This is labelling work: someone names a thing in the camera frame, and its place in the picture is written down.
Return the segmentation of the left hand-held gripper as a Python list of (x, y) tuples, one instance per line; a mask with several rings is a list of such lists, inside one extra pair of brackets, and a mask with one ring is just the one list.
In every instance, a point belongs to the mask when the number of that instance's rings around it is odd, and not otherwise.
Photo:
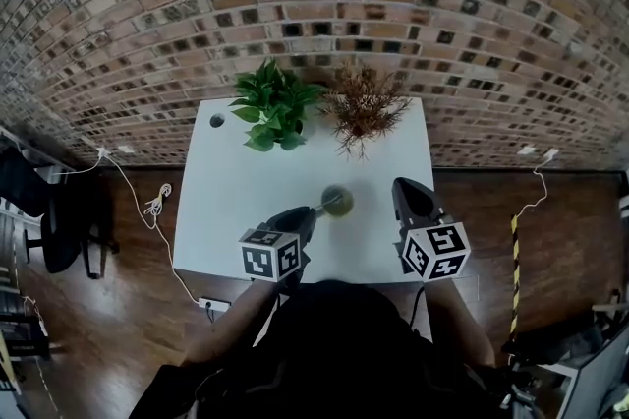
[(276, 214), (239, 239), (245, 275), (281, 282), (307, 264), (305, 247), (316, 224), (314, 208), (301, 206)]

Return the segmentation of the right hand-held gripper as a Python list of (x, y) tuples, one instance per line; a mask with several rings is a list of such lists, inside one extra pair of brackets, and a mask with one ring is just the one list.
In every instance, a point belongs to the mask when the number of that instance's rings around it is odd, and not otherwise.
[(464, 224), (443, 219), (445, 211), (437, 194), (410, 178), (394, 179), (392, 198), (399, 225), (399, 239), (394, 243), (399, 269), (394, 281), (458, 277), (471, 256)]

